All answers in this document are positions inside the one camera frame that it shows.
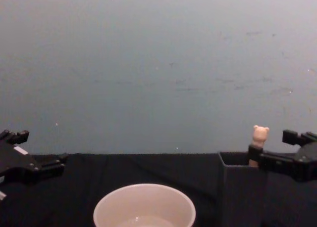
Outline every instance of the white label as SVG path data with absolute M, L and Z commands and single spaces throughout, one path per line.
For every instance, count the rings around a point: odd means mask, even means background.
M 2 201 L 3 199 L 5 199 L 6 195 L 0 191 L 0 201 Z
M 14 149 L 16 151 L 19 151 L 21 154 L 24 154 L 24 155 L 28 154 L 28 152 L 26 150 L 22 149 L 20 146 L 16 146 Z

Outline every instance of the white bowl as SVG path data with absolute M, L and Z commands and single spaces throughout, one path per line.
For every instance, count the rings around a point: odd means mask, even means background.
M 182 192 L 158 184 L 117 189 L 99 201 L 96 227 L 192 227 L 196 211 Z

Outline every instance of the water in bowl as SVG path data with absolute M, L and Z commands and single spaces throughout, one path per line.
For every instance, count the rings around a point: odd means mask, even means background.
M 156 216 L 140 216 L 122 222 L 116 227 L 175 227 L 172 223 Z

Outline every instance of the wall stain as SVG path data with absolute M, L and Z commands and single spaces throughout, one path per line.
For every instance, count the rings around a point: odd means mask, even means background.
M 261 82 L 263 83 L 272 83 L 273 82 L 273 79 L 270 78 L 270 77 L 265 77 L 263 76 L 261 79 L 260 79 Z
M 287 56 L 286 54 L 285 54 L 285 52 L 281 52 L 281 55 L 282 55 L 282 57 L 284 58 L 284 59 L 289 59 L 290 57 L 289 56 Z
M 229 84 L 235 82 L 235 80 L 228 80 L 228 79 L 222 79 L 222 78 L 217 78 L 216 81 L 220 81 L 223 84 Z
M 102 80 L 94 79 L 94 83 L 95 83 L 95 84 L 99 84 L 99 83 L 102 83 L 102 82 L 103 82 Z
M 317 75 L 317 71 L 316 71 L 316 70 L 314 70 L 314 69 L 308 69 L 308 72 L 311 72 L 311 73 L 313 73 L 313 74 L 316 74 L 316 75 Z
M 175 84 L 177 84 L 177 85 L 184 85 L 184 84 L 186 84 L 186 79 L 176 80 L 176 81 L 175 81 Z
M 76 70 L 75 68 L 70 67 L 69 70 L 70 70 L 77 78 L 79 78 L 80 80 L 82 80 L 82 81 L 86 80 L 86 78 L 85 78 L 78 70 Z
M 197 88 L 177 88 L 176 91 L 193 92 L 193 91 L 201 91 L 201 89 L 197 89 Z
M 172 62 L 172 63 L 169 63 L 169 65 L 170 65 L 170 68 L 172 69 L 175 65 L 177 65 L 177 63 Z
M 115 81 L 116 85 L 132 85 L 132 81 Z
M 248 86 L 248 85 L 235 85 L 235 87 L 234 87 L 234 90 L 236 90 L 236 91 L 238 91 L 238 90 L 244 90 L 244 89 L 246 89 L 246 88 L 248 88 L 248 87 L 250 87 L 250 86 Z
M 272 90 L 269 95 L 273 95 L 273 96 L 289 96 L 291 95 L 293 92 L 293 89 L 291 88 L 279 88 L 279 89 L 274 89 Z
M 251 36 L 258 36 L 258 35 L 260 35 L 260 34 L 262 34 L 262 32 L 261 32 L 261 31 L 247 32 L 247 33 L 246 33 L 246 35 L 247 35 L 248 37 L 251 37 Z
M 230 41 L 232 40 L 232 36 L 227 36 L 222 38 L 224 41 Z

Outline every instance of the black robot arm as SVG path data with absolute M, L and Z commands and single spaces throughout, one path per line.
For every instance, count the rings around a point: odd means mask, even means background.
M 0 133 L 0 182 L 37 182 L 63 173 L 68 154 L 40 163 L 18 146 L 27 141 L 28 131 Z
M 291 145 L 300 145 L 295 154 L 278 154 L 264 151 L 249 145 L 249 157 L 265 171 L 280 173 L 292 177 L 297 182 L 317 180 L 317 134 L 284 130 L 282 141 Z

